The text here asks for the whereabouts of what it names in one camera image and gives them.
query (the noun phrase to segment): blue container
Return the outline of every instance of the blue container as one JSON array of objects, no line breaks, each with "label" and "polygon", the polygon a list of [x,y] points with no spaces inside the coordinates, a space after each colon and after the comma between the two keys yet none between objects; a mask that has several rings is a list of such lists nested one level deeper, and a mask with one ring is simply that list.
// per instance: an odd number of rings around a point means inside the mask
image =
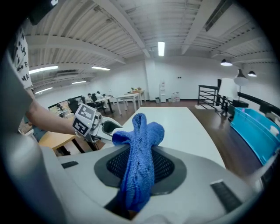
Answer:
[{"label": "blue container", "polygon": [[276,127],[279,132],[280,127],[257,111],[235,108],[231,126],[252,148],[263,165],[280,147],[280,135],[274,136],[270,132],[270,126]]}]

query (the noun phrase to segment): blue towel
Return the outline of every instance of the blue towel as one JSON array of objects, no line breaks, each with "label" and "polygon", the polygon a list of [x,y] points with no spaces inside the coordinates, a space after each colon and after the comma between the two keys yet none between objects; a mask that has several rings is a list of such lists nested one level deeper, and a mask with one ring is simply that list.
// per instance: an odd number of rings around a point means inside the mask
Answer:
[{"label": "blue towel", "polygon": [[134,131],[118,131],[113,134],[114,145],[129,144],[130,154],[126,172],[119,191],[123,209],[140,211],[150,198],[154,185],[154,164],[151,147],[158,145],[164,137],[164,128],[152,122],[147,125],[143,113],[132,119]]}]

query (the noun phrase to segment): black mesh grille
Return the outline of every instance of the black mesh grille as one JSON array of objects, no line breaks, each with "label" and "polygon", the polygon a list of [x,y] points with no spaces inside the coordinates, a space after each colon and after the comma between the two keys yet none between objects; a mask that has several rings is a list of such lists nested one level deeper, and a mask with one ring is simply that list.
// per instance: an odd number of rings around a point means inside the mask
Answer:
[{"label": "black mesh grille", "polygon": [[168,177],[174,171],[174,163],[158,152],[152,150],[154,162],[154,183]]},{"label": "black mesh grille", "polygon": [[[129,155],[130,149],[127,149],[116,155],[107,162],[107,169],[115,176],[123,179],[123,176],[126,172],[126,165]],[[152,157],[154,163],[154,183],[157,183],[171,175],[175,166],[171,160],[167,159],[154,150],[152,150]]]}]

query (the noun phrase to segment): person sitting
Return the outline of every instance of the person sitting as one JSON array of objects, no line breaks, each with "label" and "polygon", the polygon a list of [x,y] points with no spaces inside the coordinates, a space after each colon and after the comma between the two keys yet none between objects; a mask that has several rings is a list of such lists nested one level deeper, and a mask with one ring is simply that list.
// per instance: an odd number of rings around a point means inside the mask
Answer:
[{"label": "person sitting", "polygon": [[90,93],[87,95],[87,98],[86,98],[86,104],[88,104],[88,103],[93,103]]},{"label": "person sitting", "polygon": [[102,96],[99,91],[96,92],[95,96],[98,100],[104,98],[104,96]]}]

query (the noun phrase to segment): office chair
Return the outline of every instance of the office chair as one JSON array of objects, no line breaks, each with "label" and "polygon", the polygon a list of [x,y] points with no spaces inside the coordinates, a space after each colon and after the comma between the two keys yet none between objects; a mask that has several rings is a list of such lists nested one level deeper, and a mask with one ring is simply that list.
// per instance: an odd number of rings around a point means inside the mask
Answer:
[{"label": "office chair", "polygon": [[70,110],[72,111],[72,113],[73,114],[76,113],[76,111],[79,108],[78,101],[75,99],[68,99],[67,102],[68,102],[68,106],[69,106]]},{"label": "office chair", "polygon": [[86,104],[86,100],[84,98],[84,96],[81,97],[83,104]]},{"label": "office chair", "polygon": [[106,114],[105,110],[104,110],[104,103],[103,102],[95,102],[97,100],[97,97],[95,95],[95,93],[91,94],[91,99],[95,104],[95,108],[98,109],[102,109],[103,112]]}]

